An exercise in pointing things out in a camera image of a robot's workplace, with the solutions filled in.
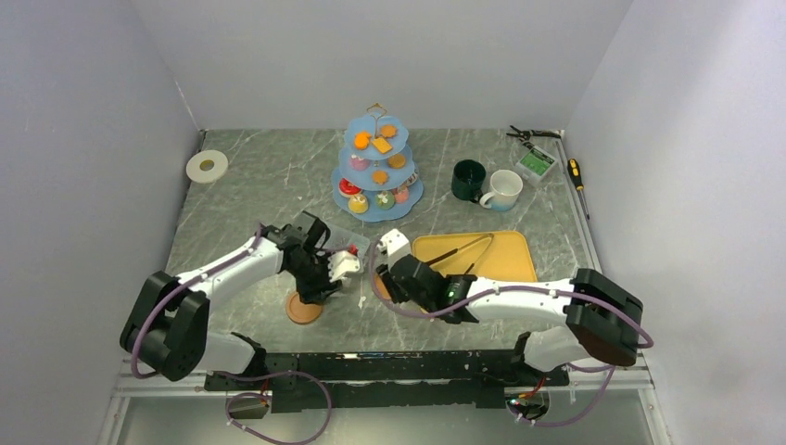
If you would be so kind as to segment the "brown round coaster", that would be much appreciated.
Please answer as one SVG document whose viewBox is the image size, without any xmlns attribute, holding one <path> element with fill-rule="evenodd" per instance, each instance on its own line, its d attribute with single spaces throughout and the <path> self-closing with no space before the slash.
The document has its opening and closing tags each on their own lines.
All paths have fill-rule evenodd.
<svg viewBox="0 0 786 445">
<path fill-rule="evenodd" d="M 387 291 L 385 283 L 378 274 L 374 275 L 374 284 L 376 285 L 376 294 L 379 296 L 379 298 L 384 301 L 391 301 L 391 297 Z"/>
<path fill-rule="evenodd" d="M 300 325 L 315 322 L 323 313 L 323 306 L 320 304 L 303 303 L 298 292 L 292 292 L 286 298 L 285 313 L 288 319 Z"/>
</svg>

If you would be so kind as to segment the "yellow cupcake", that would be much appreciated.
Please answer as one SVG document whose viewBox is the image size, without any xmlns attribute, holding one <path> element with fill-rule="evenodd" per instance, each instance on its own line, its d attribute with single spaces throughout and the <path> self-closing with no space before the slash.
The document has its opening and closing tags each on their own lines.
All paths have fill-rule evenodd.
<svg viewBox="0 0 786 445">
<path fill-rule="evenodd" d="M 348 209 L 356 214 L 363 214 L 369 209 L 369 202 L 363 193 L 352 195 L 348 199 Z"/>
</svg>

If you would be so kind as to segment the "red donut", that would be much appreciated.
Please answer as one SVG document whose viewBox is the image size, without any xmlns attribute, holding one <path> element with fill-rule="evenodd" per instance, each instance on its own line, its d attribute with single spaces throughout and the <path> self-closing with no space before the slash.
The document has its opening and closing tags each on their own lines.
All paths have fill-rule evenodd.
<svg viewBox="0 0 786 445">
<path fill-rule="evenodd" d="M 354 197 L 362 193 L 362 189 L 351 183 L 348 179 L 342 178 L 338 183 L 339 195 L 346 198 Z"/>
</svg>

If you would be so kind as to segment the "green cupcake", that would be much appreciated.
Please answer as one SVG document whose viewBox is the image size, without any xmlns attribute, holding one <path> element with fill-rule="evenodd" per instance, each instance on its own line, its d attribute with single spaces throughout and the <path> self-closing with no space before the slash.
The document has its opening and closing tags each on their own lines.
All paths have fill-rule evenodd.
<svg viewBox="0 0 786 445">
<path fill-rule="evenodd" d="M 375 195 L 375 205 L 380 210 L 390 210 L 396 204 L 395 196 L 388 190 L 379 191 Z"/>
</svg>

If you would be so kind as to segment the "gold black serving tongs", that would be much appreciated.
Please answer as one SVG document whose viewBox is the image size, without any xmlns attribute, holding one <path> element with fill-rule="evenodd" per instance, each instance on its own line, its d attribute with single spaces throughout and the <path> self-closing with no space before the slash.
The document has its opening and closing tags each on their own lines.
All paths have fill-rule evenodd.
<svg viewBox="0 0 786 445">
<path fill-rule="evenodd" d="M 461 245 L 457 248 L 452 248 L 451 250 L 448 250 L 447 252 L 436 256 L 435 258 L 427 261 L 426 264 L 431 267 L 434 267 L 435 264 L 439 264 L 441 262 L 447 261 L 456 255 L 460 255 L 465 251 L 473 249 L 475 245 L 484 244 L 483 249 L 479 251 L 479 253 L 475 256 L 475 258 L 471 262 L 469 262 L 467 264 L 467 267 L 463 270 L 463 274 L 469 274 L 471 271 L 473 271 L 473 269 L 485 256 L 493 240 L 494 240 L 494 234 L 492 234 L 491 232 L 481 234 L 477 236 L 475 239 L 472 239 L 471 241 L 465 243 L 464 245 Z"/>
</svg>

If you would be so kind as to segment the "white chocolate drizzle donut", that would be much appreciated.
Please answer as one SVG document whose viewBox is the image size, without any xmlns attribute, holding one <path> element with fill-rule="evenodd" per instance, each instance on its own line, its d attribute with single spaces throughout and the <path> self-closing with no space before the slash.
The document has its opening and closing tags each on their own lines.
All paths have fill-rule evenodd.
<svg viewBox="0 0 786 445">
<path fill-rule="evenodd" d="M 409 187 L 410 185 L 414 184 L 419 179 L 419 172 L 415 171 L 404 183 L 403 185 Z"/>
</svg>

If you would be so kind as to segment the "blue three-tier cake stand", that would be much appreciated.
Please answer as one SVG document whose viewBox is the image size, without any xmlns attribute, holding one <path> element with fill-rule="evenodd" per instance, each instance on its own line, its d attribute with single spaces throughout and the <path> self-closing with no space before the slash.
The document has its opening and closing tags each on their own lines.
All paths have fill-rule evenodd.
<svg viewBox="0 0 786 445">
<path fill-rule="evenodd" d="M 398 127 L 398 133 L 395 137 L 387 139 L 392 145 L 393 149 L 386 153 L 380 154 L 370 144 L 365 150 L 357 150 L 353 145 L 353 139 L 357 132 L 366 131 L 374 136 L 372 140 L 380 137 L 378 129 L 386 124 L 393 124 Z M 397 205 L 390 210 L 380 210 L 375 205 L 375 195 L 379 191 L 388 190 L 392 192 L 400 186 L 417 170 L 417 165 L 413 159 L 412 149 L 408 143 L 410 136 L 409 130 L 404 126 L 401 120 L 393 115 L 390 115 L 387 109 L 379 103 L 375 103 L 368 107 L 364 114 L 349 122 L 349 125 L 344 132 L 344 143 L 338 153 L 337 167 L 332 171 L 331 183 L 333 186 L 333 197 L 335 203 L 343 211 L 350 216 L 365 222 L 365 223 L 381 223 L 387 221 L 394 221 L 406 216 L 414 205 L 421 199 L 424 193 L 423 182 L 419 179 L 409 186 L 410 197 L 409 200 L 403 205 Z M 402 153 L 407 157 L 407 163 L 402 169 L 391 169 L 387 165 L 387 159 L 391 156 Z M 349 157 L 356 155 L 358 157 L 368 159 L 371 164 L 368 169 L 362 172 L 354 171 L 349 166 Z M 389 174 L 389 180 L 384 185 L 374 184 L 372 181 L 372 173 L 376 170 L 383 170 Z M 369 209 L 363 214 L 356 214 L 350 212 L 348 209 L 348 198 L 339 195 L 338 183 L 342 178 L 348 179 L 351 183 L 355 184 L 362 189 L 362 193 L 367 197 L 369 202 Z"/>
</svg>

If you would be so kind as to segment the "yellow serving tray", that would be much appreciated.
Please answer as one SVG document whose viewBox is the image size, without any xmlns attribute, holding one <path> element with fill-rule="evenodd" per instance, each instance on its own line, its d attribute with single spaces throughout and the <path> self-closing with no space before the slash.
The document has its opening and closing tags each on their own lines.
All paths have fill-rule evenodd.
<svg viewBox="0 0 786 445">
<path fill-rule="evenodd" d="M 495 231 L 494 240 L 477 266 L 470 272 L 478 277 L 505 282 L 537 282 L 534 262 L 531 259 L 525 237 L 516 231 Z M 427 262 L 436 256 L 457 248 L 484 233 L 450 235 L 425 235 L 412 241 L 412 255 Z M 484 244 L 451 259 L 435 264 L 433 270 L 443 274 L 463 274 L 467 264 L 482 250 Z"/>
</svg>

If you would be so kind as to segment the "purple cupcake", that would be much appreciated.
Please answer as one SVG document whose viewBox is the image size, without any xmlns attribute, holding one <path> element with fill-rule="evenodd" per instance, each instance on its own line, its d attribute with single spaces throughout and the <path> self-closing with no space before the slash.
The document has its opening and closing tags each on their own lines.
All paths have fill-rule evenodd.
<svg viewBox="0 0 786 445">
<path fill-rule="evenodd" d="M 368 159 L 364 159 L 364 158 L 358 157 L 356 155 L 351 155 L 349 157 L 349 166 L 354 171 L 357 171 L 357 172 L 365 171 L 366 169 L 369 168 L 370 164 L 371 164 L 371 161 L 368 160 Z"/>
</svg>

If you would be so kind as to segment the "flower shaped orange cookie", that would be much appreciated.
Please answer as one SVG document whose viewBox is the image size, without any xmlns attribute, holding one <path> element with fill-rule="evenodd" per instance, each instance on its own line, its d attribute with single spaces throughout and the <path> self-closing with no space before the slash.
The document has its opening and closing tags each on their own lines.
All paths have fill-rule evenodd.
<svg viewBox="0 0 786 445">
<path fill-rule="evenodd" d="M 371 175 L 372 181 L 377 185 L 384 185 L 389 180 L 389 174 L 383 170 L 376 170 Z"/>
</svg>

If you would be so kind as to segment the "round orange biscuit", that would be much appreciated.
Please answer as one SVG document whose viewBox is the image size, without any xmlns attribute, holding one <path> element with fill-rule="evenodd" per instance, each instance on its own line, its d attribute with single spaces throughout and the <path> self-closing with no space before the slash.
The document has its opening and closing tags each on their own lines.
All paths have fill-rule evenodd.
<svg viewBox="0 0 786 445">
<path fill-rule="evenodd" d="M 402 153 L 397 153 L 387 159 L 387 165 L 391 169 L 402 169 L 407 163 L 407 157 Z"/>
</svg>

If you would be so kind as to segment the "dark green mug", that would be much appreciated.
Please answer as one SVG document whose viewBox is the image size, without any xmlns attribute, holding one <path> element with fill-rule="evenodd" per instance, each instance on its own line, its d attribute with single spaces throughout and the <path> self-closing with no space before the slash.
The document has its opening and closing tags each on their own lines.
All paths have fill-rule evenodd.
<svg viewBox="0 0 786 445">
<path fill-rule="evenodd" d="M 483 195 L 482 186 L 486 177 L 486 168 L 481 163 L 463 159 L 453 167 L 451 193 L 459 200 L 477 203 Z"/>
</svg>

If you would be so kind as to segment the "square yellow cracker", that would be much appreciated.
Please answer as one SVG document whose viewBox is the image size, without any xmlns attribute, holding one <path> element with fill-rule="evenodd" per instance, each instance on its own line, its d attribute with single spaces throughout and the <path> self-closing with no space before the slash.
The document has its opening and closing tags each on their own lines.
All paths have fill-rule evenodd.
<svg viewBox="0 0 786 445">
<path fill-rule="evenodd" d="M 392 145 L 384 137 L 375 138 L 374 140 L 371 141 L 371 145 L 380 154 L 386 154 L 393 149 Z"/>
</svg>

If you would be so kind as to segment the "white mug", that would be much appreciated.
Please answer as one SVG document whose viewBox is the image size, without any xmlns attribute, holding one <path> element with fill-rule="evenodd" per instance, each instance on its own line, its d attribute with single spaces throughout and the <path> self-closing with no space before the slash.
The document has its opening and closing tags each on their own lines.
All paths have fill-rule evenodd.
<svg viewBox="0 0 786 445">
<path fill-rule="evenodd" d="M 505 212 L 511 210 L 523 190 L 523 178 L 514 171 L 498 170 L 488 180 L 488 190 L 478 204 L 487 210 Z"/>
</svg>

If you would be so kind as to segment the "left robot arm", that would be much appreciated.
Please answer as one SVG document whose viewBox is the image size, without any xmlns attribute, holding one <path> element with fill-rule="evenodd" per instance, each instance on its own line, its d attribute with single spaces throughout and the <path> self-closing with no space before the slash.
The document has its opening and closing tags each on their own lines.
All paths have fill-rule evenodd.
<svg viewBox="0 0 786 445">
<path fill-rule="evenodd" d="M 266 349 L 241 334 L 210 332 L 210 314 L 280 273 L 294 277 L 302 304 L 324 305 L 361 268 L 352 248 L 327 248 L 330 237 L 325 222 L 303 211 L 282 228 L 259 224 L 245 243 L 195 270 L 149 275 L 120 333 L 132 375 L 178 381 L 204 370 L 258 387 L 268 376 Z"/>
</svg>

